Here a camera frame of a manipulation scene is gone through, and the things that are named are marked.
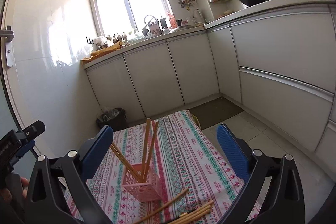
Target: table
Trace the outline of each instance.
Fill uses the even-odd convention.
[[[188,110],[151,122],[150,140],[155,121],[159,122],[153,168],[161,178],[162,201],[140,203],[121,187],[124,166],[109,149],[95,176],[87,181],[88,188],[114,224],[132,224],[161,207],[184,188],[189,192],[170,207],[145,221],[145,224],[163,223],[183,212],[198,208],[213,200],[211,213],[200,222],[216,224],[229,208],[244,183],[230,165],[196,126]],[[139,163],[146,124],[114,133],[114,143],[127,160]],[[73,216],[81,219],[68,191],[65,198]],[[248,219],[258,215],[255,204]]]

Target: pink basket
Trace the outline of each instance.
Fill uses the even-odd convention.
[[[138,173],[141,173],[141,166],[141,164],[132,165]],[[129,170],[125,168],[121,187],[124,187],[127,192],[140,202],[162,199],[161,180],[151,166],[148,170],[147,182],[145,183],[137,183],[137,180],[130,174]]]

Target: wooden stick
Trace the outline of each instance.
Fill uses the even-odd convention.
[[[161,212],[164,208],[168,207],[169,205],[171,205],[173,202],[175,202],[176,200],[178,200],[179,198],[181,198],[185,193],[187,193],[187,191],[189,191],[188,188],[184,189],[181,193],[179,193],[176,197],[174,197],[173,199],[169,200],[167,203],[165,203],[162,207],[160,207],[159,209],[155,210],[154,212],[150,213],[149,215],[145,216],[144,218],[141,218],[139,221],[134,222],[133,224],[139,224],[142,221],[145,221],[147,219],[149,219],[150,217],[152,217],[153,215],[157,214],[158,212]]]
[[[146,161],[147,146],[148,146],[148,136],[149,136],[149,130],[150,130],[150,128],[151,128],[151,119],[147,119],[147,121],[146,121],[145,139],[143,140],[143,150],[142,150],[141,182],[143,182],[143,172],[145,171],[145,161]]]
[[[138,182],[141,182],[141,178],[140,178],[140,175],[138,172],[136,172],[133,168],[133,166],[128,162],[128,160],[124,157],[124,155],[121,153],[121,151],[119,150],[119,148],[115,145],[115,143],[112,143],[113,147],[115,148],[115,150],[120,154],[120,157],[122,158],[122,160],[124,161],[124,165],[126,167],[128,167],[128,170],[130,170],[131,173],[134,173],[132,174]]]
[[[174,221],[172,221],[171,223],[174,223],[174,224],[178,224],[178,223],[183,223],[191,218],[193,218],[194,216],[198,215],[198,214],[202,214],[204,213],[206,210],[210,209],[212,205],[208,205],[208,206],[202,206],[201,208],[198,208],[196,211],[192,212],[192,213],[189,213],[179,219],[176,219]]]
[[[159,127],[159,123],[156,122],[153,137],[152,137],[151,147],[149,148],[149,152],[148,152],[148,159],[147,159],[147,164],[146,164],[146,168],[145,168],[145,173],[143,175],[143,182],[147,181],[147,173],[148,173],[149,165],[150,165],[151,159],[152,159],[152,153],[153,153],[153,148],[154,148],[154,144],[155,144],[155,139],[156,139],[156,134],[157,134],[157,131],[158,131],[158,127]]]
[[[194,221],[194,220],[197,220],[197,219],[199,219],[199,218],[201,218],[202,216],[204,216],[204,215],[206,215],[206,214],[208,214],[208,213],[210,213],[210,209],[208,209],[208,210],[206,210],[206,211],[204,211],[204,212],[202,212],[202,213],[199,213],[198,215],[194,215],[194,217],[193,218],[190,218],[190,219],[186,219],[186,220],[184,220],[184,221],[181,221],[181,222],[179,222],[179,224],[188,224],[188,223],[190,223],[190,222],[192,222],[192,221]]]
[[[114,143],[112,143],[110,148],[115,153],[115,155],[118,157],[118,159],[122,162],[122,164],[130,171],[131,175],[137,180],[138,183],[140,183],[141,181],[140,181],[140,176],[138,172],[136,172],[134,168],[132,167],[132,165],[130,165],[130,163],[126,160],[126,158],[121,153],[121,151],[118,149],[118,147]]]
[[[189,219],[189,218],[191,218],[192,216],[194,216],[194,215],[196,215],[198,213],[201,213],[201,212],[204,212],[207,209],[210,209],[212,207],[212,204],[213,204],[213,201],[209,201],[208,203],[206,203],[203,206],[199,207],[197,210],[193,211],[192,213],[189,213],[189,214],[187,214],[185,216],[182,216],[181,218],[176,219],[176,220],[170,222],[169,224],[177,224],[177,223],[183,222],[186,219]]]

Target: finger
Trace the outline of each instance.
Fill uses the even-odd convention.
[[[7,188],[0,189],[0,195],[7,203],[10,203],[12,201],[12,194]]]
[[[29,185],[29,180],[27,180],[26,178],[20,177],[21,179],[21,183],[22,183],[22,187],[25,188]]]
[[[23,189],[23,191],[22,191],[22,196],[23,196],[24,198],[27,197],[27,192],[28,192],[27,189]]]

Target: countertop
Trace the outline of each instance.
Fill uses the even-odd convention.
[[[209,28],[221,25],[221,24],[231,22],[231,21],[236,20],[236,19],[241,18],[241,17],[246,17],[248,15],[256,14],[256,13],[259,13],[259,12],[263,12],[263,11],[267,11],[267,10],[271,10],[271,9],[275,9],[275,8],[279,8],[279,7],[298,5],[298,4],[308,4],[308,3],[335,3],[335,0],[269,0],[269,1],[265,1],[263,3],[254,5],[252,7],[247,7],[243,10],[232,13],[228,16],[223,17],[223,18],[217,19],[213,22],[210,22],[209,24],[206,24],[204,27],[194,27],[194,28],[191,28],[191,29],[186,29],[186,30],[182,30],[182,31],[174,32],[174,33],[164,34],[164,35],[160,35],[158,37],[153,37],[153,38],[149,38],[149,39],[140,41],[138,43],[134,43],[130,46],[127,46],[127,47],[122,48],[120,50],[117,50],[115,52],[111,52],[111,53],[106,54],[106,55],[104,55],[104,56],[102,56],[102,57],[100,57],[96,60],[93,60],[93,61],[85,64],[84,68],[88,69],[88,68],[92,67],[93,65],[96,65],[96,64],[98,64],[98,63],[100,63],[104,60],[107,60],[109,58],[112,58],[114,56],[122,54],[124,52],[130,51],[132,49],[154,43],[156,41],[160,41],[160,40],[164,40],[164,39],[168,39],[168,38],[172,38],[172,37],[177,37],[177,36],[187,34],[187,33],[202,31],[202,30],[205,30],[205,29],[209,29]]]

